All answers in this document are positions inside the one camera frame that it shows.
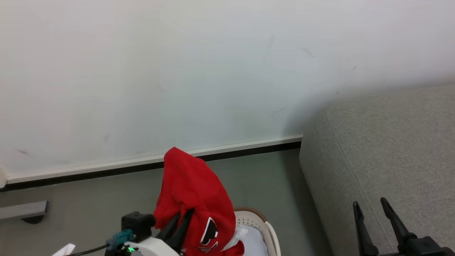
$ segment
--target basket rim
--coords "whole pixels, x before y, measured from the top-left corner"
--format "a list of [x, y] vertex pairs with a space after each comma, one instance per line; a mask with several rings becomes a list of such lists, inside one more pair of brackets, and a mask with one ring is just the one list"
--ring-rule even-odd
[[250, 207], [234, 207], [234, 211], [249, 211], [256, 214], [264, 223], [267, 222], [267, 218], [258, 210]]

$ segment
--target white baseboard trim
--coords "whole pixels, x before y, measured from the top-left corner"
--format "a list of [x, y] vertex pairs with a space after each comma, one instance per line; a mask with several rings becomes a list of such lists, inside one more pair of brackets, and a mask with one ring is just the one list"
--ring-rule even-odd
[[[231, 144], [231, 145], [213, 147], [213, 148], [196, 149], [196, 150], [190, 150], [187, 152], [193, 156], [204, 156], [204, 155], [226, 153], [226, 152], [245, 150], [245, 149], [251, 149], [251, 148], [274, 146], [274, 145], [299, 142], [299, 141], [302, 141], [302, 134], [280, 137], [280, 138], [263, 139], [263, 140], [245, 142], [245, 143], [237, 143], [237, 144]], [[123, 168], [123, 167], [131, 167], [131, 166], [142, 165], [142, 164], [153, 164], [153, 163], [162, 162], [163, 157], [164, 157], [164, 155], [156, 155], [156, 156], [150, 156], [150, 157], [141, 157], [141, 158], [135, 158], [135, 159], [129, 159], [129, 160], [123, 160], [123, 161], [109, 162], [109, 163], [103, 163], [103, 164], [92, 164], [92, 165], [86, 165], [86, 166], [80, 166], [80, 167], [73, 167], [73, 168], [59, 169], [59, 170], [45, 171], [45, 172], [31, 173], [31, 174], [22, 174], [22, 175], [6, 176], [6, 173], [5, 173], [5, 177], [7, 177], [7, 180], [6, 180], [7, 184], [13, 184], [13, 183], [19, 183], [19, 182], [33, 181], [33, 180], [38, 180], [38, 179], [48, 179], [48, 178], [62, 177], [62, 176], [68, 176], [68, 175], [84, 174], [84, 173], [90, 173], [90, 172], [117, 169], [117, 168]], [[1, 170], [0, 170], [0, 188], [2, 187], [1, 178], [2, 178], [2, 176], [1, 176]]]
[[0, 189], [6, 185], [8, 175], [6, 174], [5, 168], [0, 165]]

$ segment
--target beige plastic basket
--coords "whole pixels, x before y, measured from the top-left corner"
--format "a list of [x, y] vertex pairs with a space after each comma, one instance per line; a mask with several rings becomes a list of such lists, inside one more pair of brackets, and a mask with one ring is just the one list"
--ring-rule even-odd
[[269, 256], [281, 256], [280, 243], [272, 225], [259, 211], [247, 208], [234, 208], [238, 225], [247, 225], [259, 230], [264, 239]]

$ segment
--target red cloth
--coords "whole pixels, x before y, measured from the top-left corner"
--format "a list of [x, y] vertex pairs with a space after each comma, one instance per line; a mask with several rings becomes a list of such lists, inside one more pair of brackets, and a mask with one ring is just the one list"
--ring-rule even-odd
[[234, 236], [236, 217], [218, 177], [201, 159], [177, 148], [164, 155], [164, 176], [155, 227], [162, 229], [178, 213], [194, 213], [183, 244], [187, 256], [242, 256], [243, 243], [222, 251]]

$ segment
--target basket handle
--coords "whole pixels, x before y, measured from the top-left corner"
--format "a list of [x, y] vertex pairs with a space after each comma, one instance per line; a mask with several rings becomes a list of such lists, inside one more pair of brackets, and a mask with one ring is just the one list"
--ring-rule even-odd
[[281, 256], [280, 243], [278, 242], [277, 233], [275, 233], [275, 229], [273, 229], [272, 225], [268, 221], [266, 221], [265, 224], [268, 227], [269, 233], [272, 235], [273, 245], [275, 246], [275, 253], [277, 256]]

